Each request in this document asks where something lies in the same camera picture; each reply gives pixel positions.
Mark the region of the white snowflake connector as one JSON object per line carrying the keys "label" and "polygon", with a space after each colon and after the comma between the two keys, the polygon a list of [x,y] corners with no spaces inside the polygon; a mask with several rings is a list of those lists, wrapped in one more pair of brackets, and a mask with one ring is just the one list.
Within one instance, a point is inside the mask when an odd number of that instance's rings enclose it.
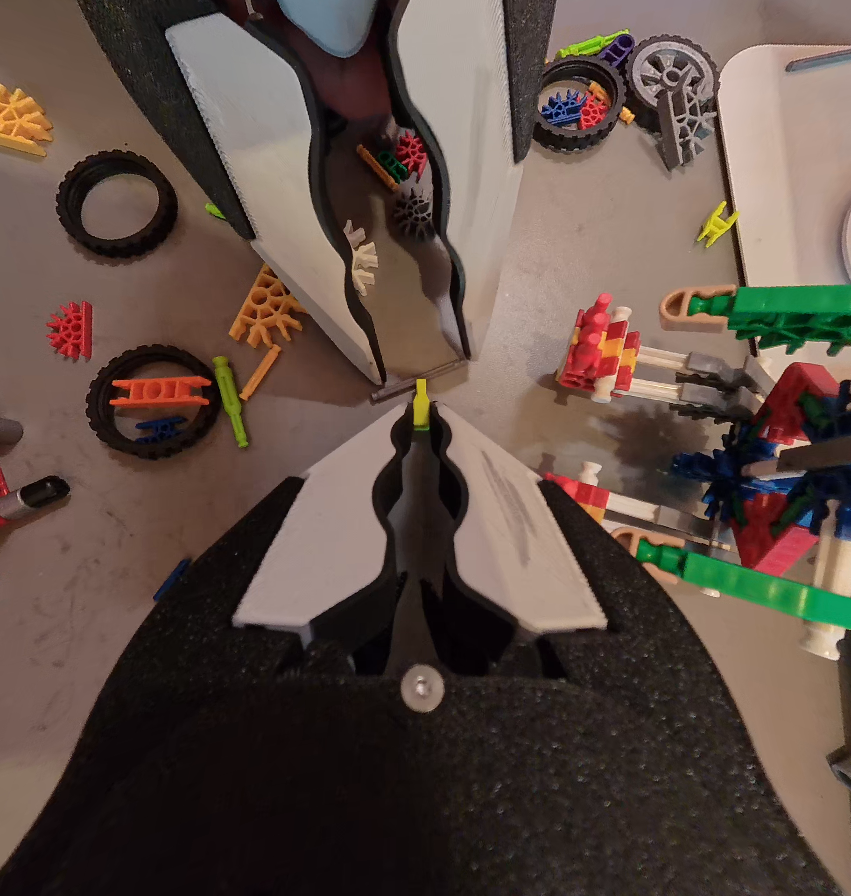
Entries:
{"label": "white snowflake connector", "polygon": [[364,228],[354,227],[351,218],[346,220],[343,230],[352,249],[352,285],[358,295],[366,297],[368,288],[375,284],[374,272],[379,267],[375,243],[367,240]]}

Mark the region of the dark grey snowflake connector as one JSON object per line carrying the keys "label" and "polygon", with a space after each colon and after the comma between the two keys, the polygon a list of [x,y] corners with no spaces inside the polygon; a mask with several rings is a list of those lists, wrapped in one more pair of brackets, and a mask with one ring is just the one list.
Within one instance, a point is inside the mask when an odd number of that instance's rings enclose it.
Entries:
{"label": "dark grey snowflake connector", "polygon": [[418,242],[434,239],[431,195],[417,186],[402,193],[394,203],[392,220],[404,238]]}

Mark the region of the thin grey rod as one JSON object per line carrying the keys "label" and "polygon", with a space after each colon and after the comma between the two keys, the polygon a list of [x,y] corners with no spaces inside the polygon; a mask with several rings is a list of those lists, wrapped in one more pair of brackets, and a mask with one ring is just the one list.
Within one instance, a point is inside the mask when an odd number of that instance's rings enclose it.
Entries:
{"label": "thin grey rod", "polygon": [[406,394],[407,392],[415,390],[417,381],[419,380],[429,381],[431,379],[440,378],[444,375],[456,372],[457,370],[465,368],[467,366],[467,359],[457,359],[452,362],[438,365],[431,368],[430,370],[401,379],[396,383],[386,385],[376,390],[375,392],[372,392],[370,396],[370,402],[371,404],[375,405],[392,399],[398,395]]}

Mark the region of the red half-round connector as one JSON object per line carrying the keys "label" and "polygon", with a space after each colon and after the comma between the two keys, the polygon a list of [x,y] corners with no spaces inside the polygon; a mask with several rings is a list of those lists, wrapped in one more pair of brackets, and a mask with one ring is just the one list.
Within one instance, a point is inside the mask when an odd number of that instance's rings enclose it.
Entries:
{"label": "red half-round connector", "polygon": [[71,301],[60,305],[46,323],[46,338],[56,353],[73,361],[90,360],[93,351],[93,313],[91,303]]}

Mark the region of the grey lattice connector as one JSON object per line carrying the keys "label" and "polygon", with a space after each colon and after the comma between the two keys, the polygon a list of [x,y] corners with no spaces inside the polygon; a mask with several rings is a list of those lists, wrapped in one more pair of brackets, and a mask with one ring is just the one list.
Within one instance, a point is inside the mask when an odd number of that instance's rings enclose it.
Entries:
{"label": "grey lattice connector", "polygon": [[668,171],[695,160],[703,151],[701,142],[714,131],[717,111],[712,98],[703,98],[684,73],[676,86],[659,92],[657,115],[659,151]]}

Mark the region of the short orange rod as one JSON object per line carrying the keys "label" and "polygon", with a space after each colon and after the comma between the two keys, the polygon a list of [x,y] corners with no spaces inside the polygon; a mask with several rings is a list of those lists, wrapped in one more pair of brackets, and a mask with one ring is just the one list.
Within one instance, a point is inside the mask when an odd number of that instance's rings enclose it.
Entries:
{"label": "short orange rod", "polygon": [[[588,84],[588,90],[591,94],[593,94],[597,101],[606,106],[606,108],[612,107],[612,100],[610,98],[610,95],[600,84],[596,82],[590,82]],[[621,122],[629,125],[634,121],[635,117],[633,115],[633,112],[627,106],[623,106],[619,114],[619,118]]]}
{"label": "short orange rod", "polygon": [[281,351],[282,349],[278,345],[274,345],[263,354],[260,363],[257,365],[245,385],[241,388],[239,395],[243,401],[247,401],[252,397],[264,377],[274,365]]}
{"label": "short orange rod", "polygon": [[364,163],[364,165],[375,174],[377,179],[386,186],[389,192],[396,194],[399,190],[399,184],[394,176],[386,169],[381,162],[369,151],[362,143],[358,143],[355,148],[356,155]]}

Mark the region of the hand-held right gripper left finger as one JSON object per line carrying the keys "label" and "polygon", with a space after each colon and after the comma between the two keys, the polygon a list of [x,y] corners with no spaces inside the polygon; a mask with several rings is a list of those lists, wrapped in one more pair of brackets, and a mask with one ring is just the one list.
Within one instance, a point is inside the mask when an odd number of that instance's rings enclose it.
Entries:
{"label": "hand-held right gripper left finger", "polygon": [[407,411],[398,406],[304,473],[233,626],[344,648],[362,648],[388,628],[397,572],[387,515],[406,451]]}

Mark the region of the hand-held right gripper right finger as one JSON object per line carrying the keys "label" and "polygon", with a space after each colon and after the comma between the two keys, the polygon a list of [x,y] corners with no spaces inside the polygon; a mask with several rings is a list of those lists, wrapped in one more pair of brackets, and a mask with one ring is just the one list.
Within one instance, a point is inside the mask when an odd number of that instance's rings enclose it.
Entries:
{"label": "hand-held right gripper right finger", "polygon": [[432,406],[432,448],[462,593],[535,635],[606,629],[540,477],[447,405]]}

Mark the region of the blue fan connector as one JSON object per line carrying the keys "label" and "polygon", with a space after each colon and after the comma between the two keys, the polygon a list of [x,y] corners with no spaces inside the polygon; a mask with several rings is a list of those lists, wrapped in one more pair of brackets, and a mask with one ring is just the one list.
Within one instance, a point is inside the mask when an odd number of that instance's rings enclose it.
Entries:
{"label": "blue fan connector", "polygon": [[540,115],[550,126],[561,128],[579,126],[588,98],[589,94],[581,91],[567,89],[565,96],[558,91],[541,106]]}

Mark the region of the blue lattice connector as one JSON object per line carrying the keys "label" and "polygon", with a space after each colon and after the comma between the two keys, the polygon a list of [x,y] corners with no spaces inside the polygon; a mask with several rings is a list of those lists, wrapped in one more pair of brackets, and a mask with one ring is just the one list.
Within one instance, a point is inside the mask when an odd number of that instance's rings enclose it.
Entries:
{"label": "blue lattice connector", "polygon": [[153,601],[157,603],[173,586],[185,575],[185,572],[192,565],[193,561],[190,557],[181,559],[173,570],[167,575],[161,586],[155,591]]}

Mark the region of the white board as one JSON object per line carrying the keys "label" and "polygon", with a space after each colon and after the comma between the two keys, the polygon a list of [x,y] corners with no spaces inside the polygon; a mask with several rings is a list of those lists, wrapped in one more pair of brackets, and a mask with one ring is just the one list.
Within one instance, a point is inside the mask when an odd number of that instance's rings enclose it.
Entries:
{"label": "white board", "polygon": [[766,44],[723,68],[718,118],[749,286],[851,283],[841,252],[851,205],[851,63],[786,73],[849,46]]}

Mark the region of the orange ladder piece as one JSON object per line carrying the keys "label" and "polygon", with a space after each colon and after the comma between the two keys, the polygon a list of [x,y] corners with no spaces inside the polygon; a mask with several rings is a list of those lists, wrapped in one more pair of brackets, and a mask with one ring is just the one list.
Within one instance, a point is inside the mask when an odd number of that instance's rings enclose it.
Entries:
{"label": "orange ladder piece", "polygon": [[115,408],[163,409],[210,404],[202,390],[211,386],[211,382],[202,376],[121,379],[114,380],[112,386],[124,392],[108,400]]}

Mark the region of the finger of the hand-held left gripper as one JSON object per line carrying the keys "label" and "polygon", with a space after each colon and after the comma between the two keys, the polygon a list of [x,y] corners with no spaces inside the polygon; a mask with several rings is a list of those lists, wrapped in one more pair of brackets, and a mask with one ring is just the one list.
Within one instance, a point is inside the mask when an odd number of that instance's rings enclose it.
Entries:
{"label": "finger of the hand-held left gripper", "polygon": [[255,234],[253,246],[376,384],[386,377],[352,250],[326,189],[322,103],[297,53],[262,21],[225,14],[165,32]]}
{"label": "finger of the hand-held left gripper", "polygon": [[388,42],[401,99],[431,158],[451,302],[464,353],[475,359],[490,325],[523,170],[513,153],[504,5],[400,2]]}

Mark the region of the yellow fan connector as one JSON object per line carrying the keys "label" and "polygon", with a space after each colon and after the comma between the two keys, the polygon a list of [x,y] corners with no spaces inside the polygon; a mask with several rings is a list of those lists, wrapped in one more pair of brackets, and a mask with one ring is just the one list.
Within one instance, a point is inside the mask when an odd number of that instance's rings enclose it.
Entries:
{"label": "yellow fan connector", "polygon": [[45,158],[42,144],[53,141],[52,122],[24,91],[0,84],[0,147]]}

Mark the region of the multicolour construction toy model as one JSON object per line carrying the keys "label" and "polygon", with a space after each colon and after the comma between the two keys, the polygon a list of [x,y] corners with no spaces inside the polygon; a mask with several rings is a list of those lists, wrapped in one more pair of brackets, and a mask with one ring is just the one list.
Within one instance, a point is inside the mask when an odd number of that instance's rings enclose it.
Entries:
{"label": "multicolour construction toy model", "polygon": [[[851,349],[851,285],[687,287],[667,295],[658,314],[664,330],[729,330],[758,350]],[[807,361],[775,375],[753,353],[734,366],[654,349],[631,317],[607,294],[579,310],[555,380],[597,403],[650,399],[728,424],[719,447],[671,462],[672,475],[705,487],[703,514],[608,491],[594,463],[576,479],[545,478],[598,522],[647,523],[647,532],[621,527],[613,536],[657,581],[798,618],[803,649],[838,659],[851,632],[851,376],[839,382]]]}

